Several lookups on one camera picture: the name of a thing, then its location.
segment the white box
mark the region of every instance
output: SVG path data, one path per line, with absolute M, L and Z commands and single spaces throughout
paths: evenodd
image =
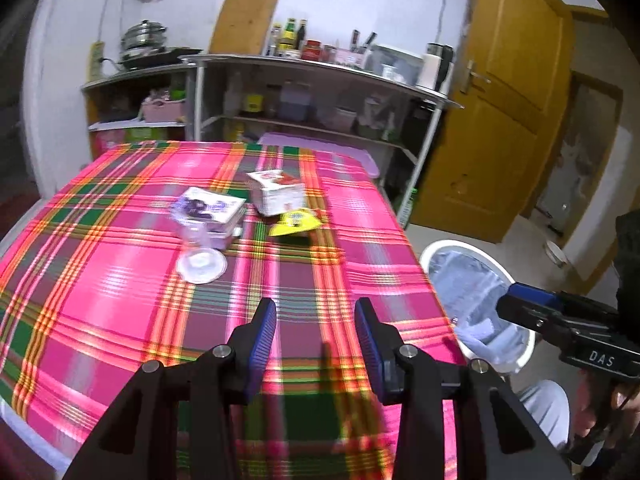
M 305 185 L 283 170 L 255 171 L 246 176 L 251 202 L 263 216 L 306 207 Z
M 190 202 L 201 202 L 199 215 L 190 214 Z M 244 214 L 244 198 L 238 198 L 230 195 L 213 193 L 200 189 L 199 187 L 190 187 L 171 207 L 171 216 L 181 225 L 185 225 L 188 221 L 201 221 L 207 226 L 209 232 L 229 233 L 238 225 L 238 222 Z

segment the jar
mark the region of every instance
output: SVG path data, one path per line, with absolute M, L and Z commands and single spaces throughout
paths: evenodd
M 302 56 L 300 59 L 305 59 L 307 61 L 320 61 L 321 52 L 319 41 L 308 40 L 302 50 Z
M 335 47 L 333 45 L 325 45 L 322 48 L 320 61 L 324 61 L 325 63 L 333 63 L 335 61 Z

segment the table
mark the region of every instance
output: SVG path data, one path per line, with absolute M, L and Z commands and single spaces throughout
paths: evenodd
M 244 175 L 273 168 L 303 180 L 323 226 L 306 245 L 269 238 L 248 206 L 224 275 L 181 280 L 175 197 L 189 186 L 247 197 Z M 278 305 L 278 326 L 261 393 L 234 417 L 241 468 L 250 478 L 390 478 L 400 411 L 370 391 L 355 300 L 370 297 L 382 321 L 436 359 L 462 354 L 392 211 L 359 163 L 329 152 L 149 141 L 98 158 L 0 260 L 0 396 L 71 457 L 141 363 L 196 358 L 263 296 Z

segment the wooden door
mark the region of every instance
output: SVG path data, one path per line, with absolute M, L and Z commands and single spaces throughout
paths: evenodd
M 502 240 L 535 188 L 566 106 L 574 29 L 561 0 L 477 0 L 472 66 L 420 183 L 411 222 Z

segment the metal shelf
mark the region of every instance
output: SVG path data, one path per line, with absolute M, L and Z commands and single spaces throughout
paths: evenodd
M 398 148 L 402 150 L 404 154 L 409 158 L 409 160 L 414 164 L 418 161 L 417 157 L 401 144 L 396 144 L 395 142 L 388 142 L 387 140 L 367 139 L 367 137 L 361 137 L 355 134 L 347 134 L 344 132 L 337 132 L 335 130 L 327 130 L 321 124 L 296 123 L 293 121 L 283 121 L 280 119 L 268 119 L 266 117 L 251 117 L 251 116 L 244 116 L 244 115 L 238 115 L 235 117 L 225 117 L 225 119 L 232 119 L 235 121 L 247 121 L 251 123 L 276 124 L 277 126 L 287 126 L 289 128 L 300 128 L 301 130 L 321 132 L 324 134 L 331 134 L 339 137 L 349 137 L 350 139 L 358 139 L 358 140 L 362 140 L 363 142 L 370 142 L 373 144 L 382 144 L 383 146 L 389 146 L 390 148 Z
M 358 70 L 356 68 L 350 68 L 348 66 L 336 65 L 331 63 L 306 61 L 303 59 L 288 59 L 284 57 L 249 56 L 244 54 L 194 54 L 193 56 L 180 56 L 180 59 L 186 66 L 194 67 L 204 67 L 207 64 L 213 63 L 244 63 L 264 66 L 278 66 L 281 68 L 297 68 L 300 70 L 312 70 L 316 72 L 331 73 L 338 76 L 347 75 L 356 79 L 360 79 L 362 82 L 382 86 L 389 90 L 395 90 L 397 92 L 411 95 L 412 97 L 419 97 L 435 105 L 442 104 L 449 107 L 463 108 L 461 105 L 454 101 L 451 101 L 449 98 L 447 98 L 446 95 L 439 92 L 429 90 L 427 88 L 418 88 L 417 86 L 397 83 L 389 79 L 384 79 L 379 75 L 372 74 L 371 72 L 364 72 L 364 70 Z
M 126 128 L 184 128 L 184 123 L 170 121 L 167 123 L 147 123 L 140 119 L 129 121 L 112 121 L 111 123 L 94 123 L 89 126 L 90 132 L 101 132 L 104 130 L 123 130 Z
M 151 76 L 156 74 L 165 74 L 169 72 L 186 72 L 187 70 L 190 70 L 190 69 L 191 69 L 191 66 L 184 63 L 152 66 L 149 68 L 139 68 L 136 70 L 129 70 L 128 72 L 119 72 L 109 77 L 103 77 L 102 79 L 97 79 L 96 81 L 89 81 L 88 83 L 83 84 L 80 87 L 80 89 L 83 92 L 85 92 L 87 90 L 92 90 L 94 88 L 99 88 L 101 86 L 117 83 L 118 81 L 126 81 L 128 79 L 137 79 L 139 77 Z

